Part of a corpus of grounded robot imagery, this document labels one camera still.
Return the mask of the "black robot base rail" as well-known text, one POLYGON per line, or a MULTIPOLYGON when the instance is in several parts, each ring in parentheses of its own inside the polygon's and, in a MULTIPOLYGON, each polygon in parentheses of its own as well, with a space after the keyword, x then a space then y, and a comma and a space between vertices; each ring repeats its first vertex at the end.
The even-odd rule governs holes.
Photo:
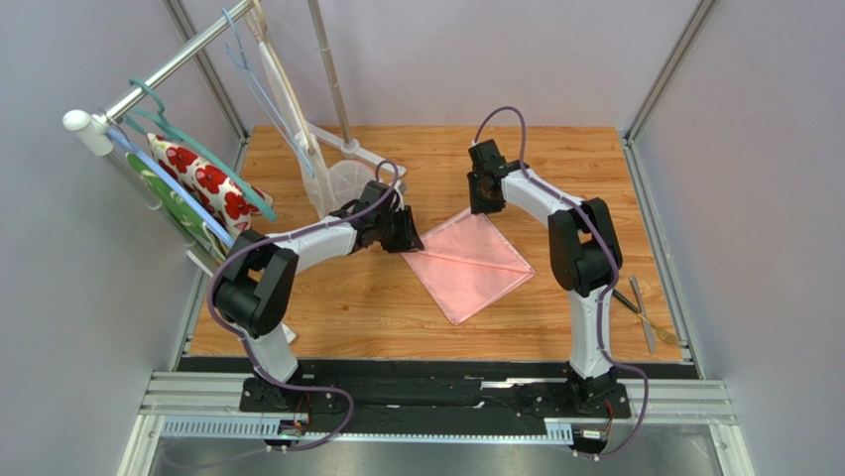
POLYGON ((307 430, 523 436, 547 418, 625 419, 614 375, 580 384, 565 362, 303 359, 279 389, 258 375, 242 385, 245 413, 300 414, 307 430))

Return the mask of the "pink cloth napkin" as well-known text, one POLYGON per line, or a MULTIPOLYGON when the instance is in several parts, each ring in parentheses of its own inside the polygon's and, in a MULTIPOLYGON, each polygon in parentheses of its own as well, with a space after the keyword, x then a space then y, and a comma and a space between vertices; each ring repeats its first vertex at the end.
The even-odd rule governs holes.
POLYGON ((445 318, 459 325, 533 278, 535 268, 484 214, 466 208, 403 255, 445 318))

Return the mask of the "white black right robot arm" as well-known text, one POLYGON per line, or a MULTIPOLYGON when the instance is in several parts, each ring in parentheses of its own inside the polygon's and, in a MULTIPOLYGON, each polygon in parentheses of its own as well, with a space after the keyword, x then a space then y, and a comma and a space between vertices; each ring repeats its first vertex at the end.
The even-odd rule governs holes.
POLYGON ((515 205, 545 225, 550 267, 569 299, 572 347, 565 397, 581 414, 602 408, 616 384, 609 313, 622 266, 607 203, 557 189, 523 162, 507 161, 492 140, 473 144, 468 154, 472 213, 515 205))

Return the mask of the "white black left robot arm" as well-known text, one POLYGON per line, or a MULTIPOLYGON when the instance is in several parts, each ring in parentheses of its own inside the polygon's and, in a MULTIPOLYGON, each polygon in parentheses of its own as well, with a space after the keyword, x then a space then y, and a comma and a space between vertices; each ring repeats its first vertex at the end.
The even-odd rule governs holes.
POLYGON ((375 180, 359 198, 307 227, 241 233, 212 275, 206 305, 212 318, 239 339, 258 376, 286 388, 299 367, 282 329, 297 275, 373 244, 391 254, 424 249, 412 209, 396 189, 375 180))

